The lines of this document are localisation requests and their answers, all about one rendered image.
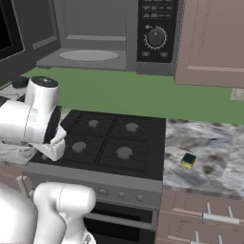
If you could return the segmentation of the pale brown cupboard door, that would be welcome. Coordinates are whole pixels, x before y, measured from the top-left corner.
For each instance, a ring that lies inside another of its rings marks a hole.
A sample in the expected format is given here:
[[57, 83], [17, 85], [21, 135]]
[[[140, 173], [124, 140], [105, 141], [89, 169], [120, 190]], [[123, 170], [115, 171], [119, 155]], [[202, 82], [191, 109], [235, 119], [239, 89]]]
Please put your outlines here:
[[244, 0], [184, 0], [174, 82], [244, 88]]

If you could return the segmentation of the white wall socket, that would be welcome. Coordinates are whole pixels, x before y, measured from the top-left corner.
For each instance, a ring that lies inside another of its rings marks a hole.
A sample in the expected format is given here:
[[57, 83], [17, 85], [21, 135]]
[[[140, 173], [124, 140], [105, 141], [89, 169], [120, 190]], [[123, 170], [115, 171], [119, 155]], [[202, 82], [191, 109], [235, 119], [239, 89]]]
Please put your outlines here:
[[233, 89], [231, 93], [232, 101], [244, 101], [244, 89]]

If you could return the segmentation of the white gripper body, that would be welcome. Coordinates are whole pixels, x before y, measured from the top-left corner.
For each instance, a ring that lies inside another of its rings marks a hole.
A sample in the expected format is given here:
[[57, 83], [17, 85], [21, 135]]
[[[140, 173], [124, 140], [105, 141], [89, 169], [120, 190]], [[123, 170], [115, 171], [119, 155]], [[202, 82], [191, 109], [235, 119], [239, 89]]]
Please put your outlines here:
[[67, 132], [61, 126], [58, 126], [56, 136], [51, 140], [50, 144], [32, 143], [32, 145], [50, 160], [57, 161], [63, 156], [66, 149], [66, 135]]

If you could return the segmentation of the black gas hob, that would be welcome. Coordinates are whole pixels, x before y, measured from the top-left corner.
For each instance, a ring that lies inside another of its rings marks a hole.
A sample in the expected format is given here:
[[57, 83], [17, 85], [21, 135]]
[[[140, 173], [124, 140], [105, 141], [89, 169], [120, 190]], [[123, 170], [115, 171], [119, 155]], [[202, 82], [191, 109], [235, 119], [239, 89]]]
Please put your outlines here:
[[164, 118], [72, 110], [61, 122], [67, 132], [57, 166], [160, 180]]

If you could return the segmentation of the pale brown drawer front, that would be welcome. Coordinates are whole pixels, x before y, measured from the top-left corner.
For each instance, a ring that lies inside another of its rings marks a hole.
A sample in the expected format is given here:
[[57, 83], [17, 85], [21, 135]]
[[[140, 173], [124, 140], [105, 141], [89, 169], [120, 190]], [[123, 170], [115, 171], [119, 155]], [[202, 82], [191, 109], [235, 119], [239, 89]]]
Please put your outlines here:
[[224, 244], [244, 244], [244, 227], [215, 224], [188, 216], [161, 212], [158, 219], [156, 244], [190, 244], [194, 232], [201, 236], [221, 235]]
[[207, 211], [207, 203], [211, 205], [212, 214], [224, 216], [228, 216], [227, 207], [230, 206], [233, 216], [240, 220], [239, 226], [244, 227], [244, 201], [164, 189], [161, 197], [160, 211], [175, 214], [176, 216], [194, 217], [215, 224], [234, 225], [203, 219], [202, 214]]
[[31, 180], [23, 174], [23, 165], [0, 163], [0, 182], [4, 183], [13, 189], [20, 191], [16, 177], [23, 176], [25, 178], [25, 184], [30, 192], [32, 190]]

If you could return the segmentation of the grey microwave turntable plate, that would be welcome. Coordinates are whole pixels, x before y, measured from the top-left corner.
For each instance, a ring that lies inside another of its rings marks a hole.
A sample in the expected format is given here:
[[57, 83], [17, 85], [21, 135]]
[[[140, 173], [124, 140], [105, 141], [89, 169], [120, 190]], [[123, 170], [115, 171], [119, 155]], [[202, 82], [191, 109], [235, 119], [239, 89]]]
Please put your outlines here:
[[72, 61], [96, 62], [116, 59], [118, 54], [113, 51], [77, 50], [64, 51], [59, 56]]

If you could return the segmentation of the dark microwave door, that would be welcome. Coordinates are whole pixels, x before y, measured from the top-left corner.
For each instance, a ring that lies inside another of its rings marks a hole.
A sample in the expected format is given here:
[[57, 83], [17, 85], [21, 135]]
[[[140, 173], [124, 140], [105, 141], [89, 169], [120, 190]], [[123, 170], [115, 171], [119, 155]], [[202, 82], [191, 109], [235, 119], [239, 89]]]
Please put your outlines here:
[[0, 86], [59, 48], [54, 0], [0, 0]]

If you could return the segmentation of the yellow and green sponge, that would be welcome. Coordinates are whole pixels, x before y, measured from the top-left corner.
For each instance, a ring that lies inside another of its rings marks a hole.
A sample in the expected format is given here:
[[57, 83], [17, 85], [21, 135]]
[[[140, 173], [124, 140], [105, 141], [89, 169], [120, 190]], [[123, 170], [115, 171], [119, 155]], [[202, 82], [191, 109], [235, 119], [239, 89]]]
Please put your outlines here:
[[190, 153], [185, 153], [181, 159], [181, 166], [186, 169], [191, 169], [196, 161], [196, 156]]

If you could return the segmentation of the grey microwave oven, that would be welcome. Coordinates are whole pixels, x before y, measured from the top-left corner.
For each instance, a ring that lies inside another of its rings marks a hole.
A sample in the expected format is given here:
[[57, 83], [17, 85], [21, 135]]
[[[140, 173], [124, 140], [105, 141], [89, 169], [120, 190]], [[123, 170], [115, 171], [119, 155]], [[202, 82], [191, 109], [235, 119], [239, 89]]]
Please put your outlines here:
[[[172, 75], [183, 0], [54, 0], [61, 47], [40, 68], [81, 68]], [[61, 58], [64, 51], [113, 51], [113, 60]]]

